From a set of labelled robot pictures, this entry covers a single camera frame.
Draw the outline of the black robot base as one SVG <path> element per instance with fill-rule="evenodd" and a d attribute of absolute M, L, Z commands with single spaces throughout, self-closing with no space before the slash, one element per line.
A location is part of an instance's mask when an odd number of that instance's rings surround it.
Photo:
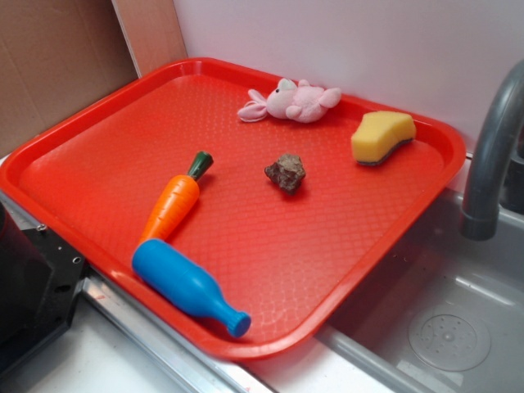
<path fill-rule="evenodd" d="M 45 225 L 21 229 L 1 207 L 1 375 L 66 332 L 82 290 L 84 256 Z"/>

